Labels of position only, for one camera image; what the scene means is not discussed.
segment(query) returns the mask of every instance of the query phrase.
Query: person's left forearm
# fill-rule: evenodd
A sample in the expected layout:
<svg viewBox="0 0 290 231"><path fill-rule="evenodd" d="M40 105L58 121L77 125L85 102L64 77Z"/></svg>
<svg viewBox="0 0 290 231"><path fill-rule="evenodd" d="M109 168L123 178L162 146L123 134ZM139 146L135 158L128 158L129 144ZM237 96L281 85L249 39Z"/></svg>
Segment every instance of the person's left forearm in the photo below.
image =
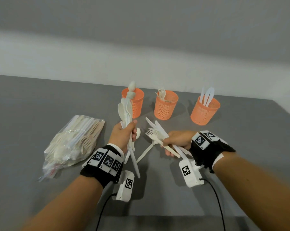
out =
<svg viewBox="0 0 290 231"><path fill-rule="evenodd" d="M23 231L83 230L102 190L103 187L95 178L80 175L27 223Z"/></svg>

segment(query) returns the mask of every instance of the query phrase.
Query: person's right forearm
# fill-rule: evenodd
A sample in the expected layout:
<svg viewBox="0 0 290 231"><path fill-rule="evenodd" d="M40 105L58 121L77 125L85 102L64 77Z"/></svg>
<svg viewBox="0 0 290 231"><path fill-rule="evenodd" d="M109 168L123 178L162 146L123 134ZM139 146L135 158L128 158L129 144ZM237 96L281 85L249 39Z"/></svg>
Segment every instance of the person's right forearm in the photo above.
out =
<svg viewBox="0 0 290 231"><path fill-rule="evenodd" d="M223 155L213 170L247 216L262 230L290 230L290 188L237 154Z"/></svg>

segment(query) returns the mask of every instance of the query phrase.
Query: person's left hand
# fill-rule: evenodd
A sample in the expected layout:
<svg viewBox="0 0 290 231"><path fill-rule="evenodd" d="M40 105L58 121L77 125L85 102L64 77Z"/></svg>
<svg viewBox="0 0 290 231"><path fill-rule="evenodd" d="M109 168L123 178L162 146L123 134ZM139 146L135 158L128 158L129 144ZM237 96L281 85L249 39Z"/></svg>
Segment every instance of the person's left hand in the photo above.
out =
<svg viewBox="0 0 290 231"><path fill-rule="evenodd" d="M117 123L111 133L108 143L115 144L119 147L124 153L127 153L127 145L130 139L130 134L132 133L132 141L136 140L136 124L138 123L137 120L133 120L130 122L126 128L122 129L122 125Z"/></svg>

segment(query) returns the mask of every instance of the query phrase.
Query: person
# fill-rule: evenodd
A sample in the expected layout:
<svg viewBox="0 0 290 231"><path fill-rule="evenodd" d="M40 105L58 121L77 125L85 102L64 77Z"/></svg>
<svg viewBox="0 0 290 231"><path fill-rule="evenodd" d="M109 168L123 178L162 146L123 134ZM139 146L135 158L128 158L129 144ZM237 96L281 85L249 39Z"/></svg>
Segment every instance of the person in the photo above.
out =
<svg viewBox="0 0 290 231"><path fill-rule="evenodd" d="M132 140L136 139L136 123L134 120L125 129L120 123L115 125L108 145L103 149L122 157L127 152L131 133ZM174 144L190 150L191 139L196 134L194 131L171 131L169 138L164 139L164 145ZM261 230L290 230L290 188L234 151L221 154L216 158L211 153L207 159L195 155L194 158L216 174L240 208ZM167 150L166 155L173 156ZM87 164L67 189L27 222L23 231L85 229L103 188L114 180L96 169L98 167Z"/></svg>

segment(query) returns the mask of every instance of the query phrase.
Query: orange mesh cup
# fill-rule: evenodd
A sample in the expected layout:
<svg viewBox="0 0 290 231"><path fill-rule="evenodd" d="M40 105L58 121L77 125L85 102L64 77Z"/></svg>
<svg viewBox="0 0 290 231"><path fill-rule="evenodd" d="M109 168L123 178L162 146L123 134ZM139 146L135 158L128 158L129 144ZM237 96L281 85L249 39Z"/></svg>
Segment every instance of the orange mesh cup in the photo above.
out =
<svg viewBox="0 0 290 231"><path fill-rule="evenodd" d="M129 91L128 88L125 88L122 91L123 98L127 96L128 91ZM138 118L141 115L141 111L142 111L144 92L139 88L136 88L134 92L135 92L135 97L132 100L132 111L133 111L132 118Z"/></svg>
<svg viewBox="0 0 290 231"><path fill-rule="evenodd" d="M154 114L156 118L160 120L170 119L177 104L178 96L175 92L166 90L166 96L164 99L171 102L162 101L158 97L156 98Z"/></svg>
<svg viewBox="0 0 290 231"><path fill-rule="evenodd" d="M219 101L213 98L209 106L206 107L200 103L199 98L197 99L196 105L191 114L191 119L195 124L204 126L210 121L210 119L213 117L213 115L216 113L221 105Z"/></svg>

